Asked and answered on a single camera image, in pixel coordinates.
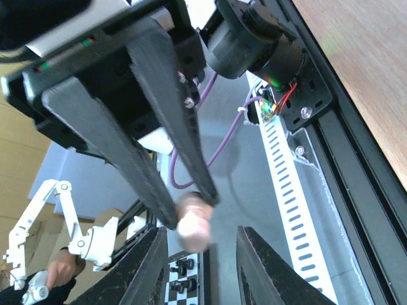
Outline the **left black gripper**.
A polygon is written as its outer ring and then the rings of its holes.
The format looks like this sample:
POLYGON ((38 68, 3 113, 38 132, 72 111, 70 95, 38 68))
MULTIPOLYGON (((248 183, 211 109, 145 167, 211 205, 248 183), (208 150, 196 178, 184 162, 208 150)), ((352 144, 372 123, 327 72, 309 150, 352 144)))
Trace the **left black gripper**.
POLYGON ((204 160, 195 104, 205 59, 198 32, 123 20, 1 80, 7 102, 52 141, 107 159, 169 229, 175 203, 139 140, 162 127, 202 198, 219 195, 204 160))

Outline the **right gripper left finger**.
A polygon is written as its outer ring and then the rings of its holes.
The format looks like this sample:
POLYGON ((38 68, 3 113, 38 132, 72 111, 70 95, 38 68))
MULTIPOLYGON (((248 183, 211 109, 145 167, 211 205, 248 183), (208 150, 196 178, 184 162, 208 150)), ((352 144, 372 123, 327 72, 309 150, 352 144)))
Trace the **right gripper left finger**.
POLYGON ((167 229, 154 227, 72 304, 163 304, 168 275, 167 229))

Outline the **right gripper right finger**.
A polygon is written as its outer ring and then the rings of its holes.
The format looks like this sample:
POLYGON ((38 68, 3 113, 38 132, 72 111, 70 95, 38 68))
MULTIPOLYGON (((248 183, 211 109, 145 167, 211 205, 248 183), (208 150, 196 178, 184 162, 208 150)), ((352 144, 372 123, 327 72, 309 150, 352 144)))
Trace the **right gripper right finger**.
POLYGON ((332 304, 307 283, 252 227, 239 226, 237 275, 242 304, 332 304))

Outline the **light chess piece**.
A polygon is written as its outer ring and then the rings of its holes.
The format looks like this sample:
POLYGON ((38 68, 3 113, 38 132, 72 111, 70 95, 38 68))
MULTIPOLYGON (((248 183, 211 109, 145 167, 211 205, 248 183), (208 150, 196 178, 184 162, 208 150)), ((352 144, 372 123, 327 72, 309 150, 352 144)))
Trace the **light chess piece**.
POLYGON ((176 203, 177 233, 188 253, 203 252, 210 243, 210 218, 213 208, 199 192, 182 195, 176 203))

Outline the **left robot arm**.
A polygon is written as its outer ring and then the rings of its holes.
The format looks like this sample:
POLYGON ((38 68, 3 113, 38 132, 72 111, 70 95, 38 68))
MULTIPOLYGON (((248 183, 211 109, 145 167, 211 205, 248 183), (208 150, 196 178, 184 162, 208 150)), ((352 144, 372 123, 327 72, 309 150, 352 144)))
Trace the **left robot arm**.
POLYGON ((204 69, 277 88, 305 64, 296 34, 257 1, 216 1, 195 29, 184 1, 2 1, 7 102, 39 132, 115 166, 170 229, 176 206, 139 139, 163 127, 204 200, 218 203, 195 105, 204 69))

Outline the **person's hand in background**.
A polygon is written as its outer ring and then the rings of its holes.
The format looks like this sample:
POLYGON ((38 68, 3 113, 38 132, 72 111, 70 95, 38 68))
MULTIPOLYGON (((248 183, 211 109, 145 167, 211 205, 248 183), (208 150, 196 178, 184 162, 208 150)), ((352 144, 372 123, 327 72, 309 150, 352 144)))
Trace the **person's hand in background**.
POLYGON ((48 265, 46 287, 51 290, 67 284, 85 269, 86 261, 68 250, 61 250, 48 265))

